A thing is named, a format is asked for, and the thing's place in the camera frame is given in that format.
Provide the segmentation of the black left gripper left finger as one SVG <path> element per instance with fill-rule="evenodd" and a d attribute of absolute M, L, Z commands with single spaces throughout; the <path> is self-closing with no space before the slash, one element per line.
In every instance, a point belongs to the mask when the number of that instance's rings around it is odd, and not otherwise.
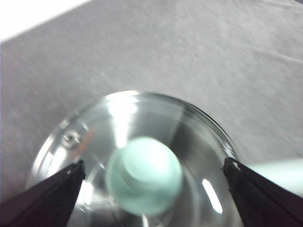
<path fill-rule="evenodd" d="M 72 163 L 0 204 L 2 227 L 65 227 L 78 198 L 85 168 Z"/>

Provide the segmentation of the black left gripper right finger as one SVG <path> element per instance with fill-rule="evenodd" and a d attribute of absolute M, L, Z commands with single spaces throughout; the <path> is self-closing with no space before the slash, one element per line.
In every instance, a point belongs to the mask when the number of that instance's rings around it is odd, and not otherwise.
<path fill-rule="evenodd" d="M 303 198 L 268 180 L 234 158 L 222 171 L 246 227 L 301 227 Z"/>

